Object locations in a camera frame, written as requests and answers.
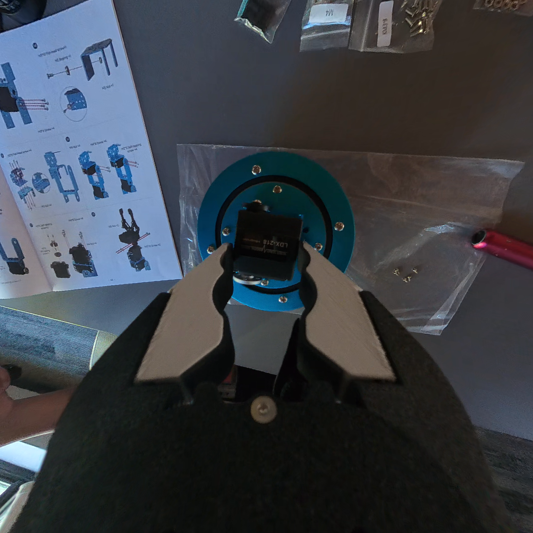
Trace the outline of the person's left forearm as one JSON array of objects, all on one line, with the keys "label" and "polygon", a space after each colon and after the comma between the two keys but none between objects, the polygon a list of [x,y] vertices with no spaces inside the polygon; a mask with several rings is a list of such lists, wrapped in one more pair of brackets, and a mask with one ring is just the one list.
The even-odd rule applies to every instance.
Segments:
[{"label": "person's left forearm", "polygon": [[10,384],[9,372],[1,368],[1,446],[54,430],[77,389],[15,400],[7,394]]}]

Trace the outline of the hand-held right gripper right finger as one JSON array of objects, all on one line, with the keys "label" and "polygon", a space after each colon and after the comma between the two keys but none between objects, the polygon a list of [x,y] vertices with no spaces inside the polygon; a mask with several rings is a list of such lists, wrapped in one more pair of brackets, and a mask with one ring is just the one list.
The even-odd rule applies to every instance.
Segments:
[{"label": "hand-held right gripper right finger", "polygon": [[362,289],[308,243],[300,243],[297,267],[303,312],[291,330],[273,395],[302,401],[311,384],[326,382],[338,403],[364,403],[358,382],[395,383]]}]

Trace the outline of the spread of hardware bags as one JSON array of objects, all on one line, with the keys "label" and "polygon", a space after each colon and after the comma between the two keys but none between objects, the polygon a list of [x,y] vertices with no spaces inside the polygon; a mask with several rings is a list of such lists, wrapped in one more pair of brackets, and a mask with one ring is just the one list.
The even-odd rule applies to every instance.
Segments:
[{"label": "spread of hardware bags", "polygon": [[[291,1],[242,1],[234,19],[272,44]],[[306,1],[300,51],[415,53],[434,44],[444,1]],[[532,17],[532,1],[463,1],[475,11]]]}]

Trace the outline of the white mesh office chair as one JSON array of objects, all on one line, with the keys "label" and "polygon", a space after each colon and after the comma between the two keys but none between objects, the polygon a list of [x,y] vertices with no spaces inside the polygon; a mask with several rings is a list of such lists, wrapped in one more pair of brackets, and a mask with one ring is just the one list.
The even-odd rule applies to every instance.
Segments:
[{"label": "white mesh office chair", "polygon": [[117,335],[103,330],[97,330],[92,351],[90,354],[89,370],[91,370],[102,355],[109,349],[109,347],[116,341]]}]

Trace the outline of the white instruction booklet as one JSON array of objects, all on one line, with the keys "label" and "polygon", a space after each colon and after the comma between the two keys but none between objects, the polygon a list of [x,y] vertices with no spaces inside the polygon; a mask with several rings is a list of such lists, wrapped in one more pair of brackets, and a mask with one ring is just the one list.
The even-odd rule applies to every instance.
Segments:
[{"label": "white instruction booklet", "polygon": [[1,299],[181,278],[113,1],[1,33]]}]

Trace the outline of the black servo with silver horn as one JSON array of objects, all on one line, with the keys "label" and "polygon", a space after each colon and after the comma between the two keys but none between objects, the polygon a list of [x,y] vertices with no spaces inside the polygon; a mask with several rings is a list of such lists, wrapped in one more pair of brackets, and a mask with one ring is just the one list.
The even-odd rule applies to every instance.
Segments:
[{"label": "black servo with silver horn", "polygon": [[292,281],[302,229],[299,216],[273,213],[259,202],[244,203],[233,244],[236,274],[244,279]]}]

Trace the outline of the red pen screwdriver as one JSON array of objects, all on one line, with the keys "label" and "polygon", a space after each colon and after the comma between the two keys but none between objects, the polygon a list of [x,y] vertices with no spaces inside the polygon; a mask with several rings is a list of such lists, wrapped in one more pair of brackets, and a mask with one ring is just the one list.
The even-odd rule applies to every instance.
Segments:
[{"label": "red pen screwdriver", "polygon": [[493,229],[478,230],[471,237],[474,249],[532,270],[532,244]]}]

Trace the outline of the grey desk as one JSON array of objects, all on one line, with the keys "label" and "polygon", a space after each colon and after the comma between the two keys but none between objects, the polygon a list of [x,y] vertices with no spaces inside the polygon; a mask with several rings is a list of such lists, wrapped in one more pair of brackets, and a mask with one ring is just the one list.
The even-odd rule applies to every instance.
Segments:
[{"label": "grey desk", "polygon": [[[433,50],[299,52],[305,1],[272,45],[239,1],[117,1],[170,224],[177,144],[520,160],[498,229],[532,242],[532,17],[444,1]],[[1,305],[119,335],[173,281]],[[473,422],[532,439],[532,271],[489,256],[440,336],[416,335]]]}]

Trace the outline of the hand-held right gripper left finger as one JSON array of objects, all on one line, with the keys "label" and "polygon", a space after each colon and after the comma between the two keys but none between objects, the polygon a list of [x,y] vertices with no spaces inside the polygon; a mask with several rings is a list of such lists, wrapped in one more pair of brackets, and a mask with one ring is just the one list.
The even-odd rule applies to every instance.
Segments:
[{"label": "hand-held right gripper left finger", "polygon": [[225,243],[169,291],[135,384],[175,383],[191,398],[200,384],[218,388],[231,375],[235,347],[225,307],[233,262],[233,246]]}]

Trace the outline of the teal round robot base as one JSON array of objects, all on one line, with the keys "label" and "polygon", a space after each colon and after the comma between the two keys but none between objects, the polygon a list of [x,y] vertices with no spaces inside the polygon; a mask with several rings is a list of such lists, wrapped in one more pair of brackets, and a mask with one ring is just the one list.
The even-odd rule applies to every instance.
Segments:
[{"label": "teal round robot base", "polygon": [[[198,247],[202,260],[225,243],[234,244],[238,212],[259,202],[276,214],[299,216],[301,242],[310,244],[345,272],[356,240],[355,221],[341,185],[316,162],[289,152],[266,151],[233,163],[209,186],[199,209]],[[263,311],[296,311],[301,274],[292,281],[244,279],[233,266],[232,297]]]}]

